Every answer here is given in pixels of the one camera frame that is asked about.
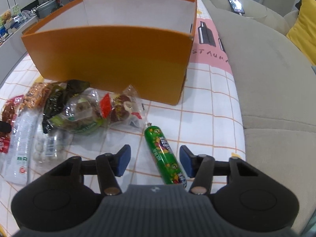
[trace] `sofa armrest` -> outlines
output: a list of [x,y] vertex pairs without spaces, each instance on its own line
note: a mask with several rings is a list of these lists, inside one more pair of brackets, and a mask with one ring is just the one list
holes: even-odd
[[[228,0],[210,0],[218,9],[231,11]],[[244,8],[245,17],[260,18],[266,15],[266,7],[253,0],[239,0]]]
[[[228,0],[210,0],[212,4],[222,10],[231,11]],[[275,11],[270,10],[266,6],[257,3],[253,0],[239,0],[244,8],[245,14],[243,17],[251,18],[258,21],[279,33],[286,35],[290,27],[286,20]]]
[[288,23],[289,27],[292,28],[298,18],[298,10],[291,11],[284,16],[285,21]]

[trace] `food package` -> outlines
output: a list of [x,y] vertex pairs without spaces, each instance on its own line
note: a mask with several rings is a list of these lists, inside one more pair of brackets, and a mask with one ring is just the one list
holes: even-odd
[[[12,97],[7,100],[2,108],[2,121],[9,123],[12,127],[15,123],[18,111],[24,95]],[[7,153],[10,144],[10,134],[0,132],[0,152]]]
[[70,98],[63,111],[48,122],[75,134],[90,134],[104,123],[96,90]]
[[28,183],[28,166],[38,116],[38,110],[25,110],[16,118],[3,175],[8,182]]
[[48,83],[34,83],[24,96],[21,110],[24,108],[37,108],[44,99],[45,90],[48,85]]
[[69,80],[67,81],[67,86],[65,89],[61,86],[55,86],[52,89],[48,99],[46,100],[43,111],[42,125],[43,132],[45,134],[47,134],[53,128],[49,123],[49,119],[61,113],[70,98],[79,95],[89,87],[89,82]]
[[67,147],[72,135],[66,130],[53,128],[49,133],[43,133],[43,113],[39,116],[34,137],[33,160],[42,168],[51,169],[67,158]]
[[100,107],[102,116],[108,119],[110,125],[123,123],[138,128],[143,126],[143,106],[131,85],[122,94],[107,93]]

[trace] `red label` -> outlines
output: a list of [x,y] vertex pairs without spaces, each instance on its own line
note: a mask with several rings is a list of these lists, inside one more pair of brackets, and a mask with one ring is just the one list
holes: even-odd
[[111,99],[109,93],[107,93],[100,101],[100,109],[103,118],[107,118],[112,110]]
[[0,152],[7,153],[9,150],[10,139],[9,138],[0,138]]
[[20,172],[21,174],[24,174],[24,173],[26,172],[26,170],[25,170],[25,168],[22,166],[22,167],[20,167],[19,172]]
[[132,115],[137,116],[138,119],[142,119],[138,112],[132,112]]

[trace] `smartphone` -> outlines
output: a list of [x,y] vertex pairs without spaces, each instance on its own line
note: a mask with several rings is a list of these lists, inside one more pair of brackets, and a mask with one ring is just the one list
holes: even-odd
[[239,13],[245,14],[245,11],[242,8],[239,0],[228,0],[228,1],[229,1],[230,7],[232,8],[233,12],[235,12],[237,14],[239,14]]

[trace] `orange box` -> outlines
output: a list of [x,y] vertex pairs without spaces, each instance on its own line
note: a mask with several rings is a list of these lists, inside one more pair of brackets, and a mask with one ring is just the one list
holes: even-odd
[[197,0],[74,0],[22,40],[44,78],[89,81],[176,105],[186,76]]

